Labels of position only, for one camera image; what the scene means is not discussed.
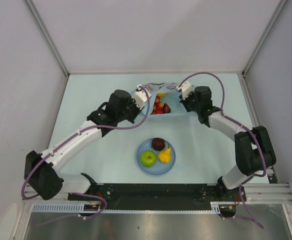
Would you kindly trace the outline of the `light blue plastic bag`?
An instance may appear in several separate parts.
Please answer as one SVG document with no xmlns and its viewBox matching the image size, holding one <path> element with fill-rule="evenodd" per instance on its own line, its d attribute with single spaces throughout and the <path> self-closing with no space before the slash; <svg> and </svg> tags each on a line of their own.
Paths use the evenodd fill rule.
<svg viewBox="0 0 292 240">
<path fill-rule="evenodd" d="M 142 115 L 154 116 L 151 115 L 153 111 L 153 104 L 157 94 L 165 94 L 165 97 L 161 98 L 163 103 L 168 104 L 171 109 L 171 113 L 164 113 L 168 116 L 181 116 L 187 113 L 185 107 L 180 103 L 179 96 L 180 92 L 176 90 L 176 87 L 180 83 L 177 82 L 163 82 L 163 83 L 146 83 L 142 86 L 145 87 L 150 93 L 150 101 L 147 102 L 144 108 L 141 110 Z"/>
</svg>

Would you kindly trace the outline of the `dark red fake apple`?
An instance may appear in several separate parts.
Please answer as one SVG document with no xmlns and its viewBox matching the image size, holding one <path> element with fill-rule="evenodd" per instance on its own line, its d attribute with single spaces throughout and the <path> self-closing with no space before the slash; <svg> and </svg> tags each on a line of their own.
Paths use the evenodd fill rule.
<svg viewBox="0 0 292 240">
<path fill-rule="evenodd" d="M 151 141 L 151 147 L 156 151 L 162 151 L 166 147 L 166 141 L 163 138 L 155 137 Z"/>
</svg>

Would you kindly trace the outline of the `green fake apple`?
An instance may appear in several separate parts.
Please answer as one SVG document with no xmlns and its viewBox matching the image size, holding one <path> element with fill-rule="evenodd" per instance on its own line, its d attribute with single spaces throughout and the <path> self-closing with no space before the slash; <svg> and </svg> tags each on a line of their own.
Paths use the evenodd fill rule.
<svg viewBox="0 0 292 240">
<path fill-rule="evenodd" d="M 144 167 L 152 167 L 157 161 L 156 154 L 151 150 L 146 150 L 140 155 L 140 162 Z"/>
</svg>

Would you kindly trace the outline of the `yellow fake pear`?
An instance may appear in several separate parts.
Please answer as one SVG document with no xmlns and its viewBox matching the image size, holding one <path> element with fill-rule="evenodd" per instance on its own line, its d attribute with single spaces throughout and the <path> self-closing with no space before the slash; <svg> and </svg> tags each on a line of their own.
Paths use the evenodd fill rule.
<svg viewBox="0 0 292 240">
<path fill-rule="evenodd" d="M 171 161 L 171 147 L 168 145 L 168 147 L 160 151 L 157 156 L 161 163 L 169 164 Z"/>
</svg>

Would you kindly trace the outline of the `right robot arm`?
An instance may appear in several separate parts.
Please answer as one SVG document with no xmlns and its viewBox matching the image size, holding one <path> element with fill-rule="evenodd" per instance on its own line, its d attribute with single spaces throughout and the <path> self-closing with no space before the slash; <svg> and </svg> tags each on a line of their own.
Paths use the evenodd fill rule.
<svg viewBox="0 0 292 240">
<path fill-rule="evenodd" d="M 201 124 L 219 131 L 234 142 L 235 165 L 217 180 L 216 194 L 228 201 L 240 185 L 254 177 L 264 177 L 277 159 L 264 126 L 246 126 L 226 115 L 221 107 L 213 105 L 208 86 L 193 87 L 189 82 L 177 87 L 180 102 L 187 112 L 195 112 Z"/>
</svg>

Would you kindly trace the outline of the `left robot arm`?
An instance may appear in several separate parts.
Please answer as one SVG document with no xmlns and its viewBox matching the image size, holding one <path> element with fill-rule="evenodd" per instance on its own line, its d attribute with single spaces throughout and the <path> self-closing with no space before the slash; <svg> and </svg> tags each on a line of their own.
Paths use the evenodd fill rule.
<svg viewBox="0 0 292 240">
<path fill-rule="evenodd" d="M 84 199 L 96 196 L 95 182 L 86 173 L 63 174 L 64 166 L 90 144 L 100 140 L 112 130 L 120 130 L 122 121 L 134 123 L 144 108 L 150 109 L 151 93 L 139 85 L 130 94 L 117 89 L 97 110 L 87 116 L 83 124 L 60 143 L 37 153 L 29 152 L 25 159 L 24 184 L 21 195 L 24 200 L 26 186 L 30 185 L 36 195 L 47 201 L 59 193 L 79 193 Z"/>
</svg>

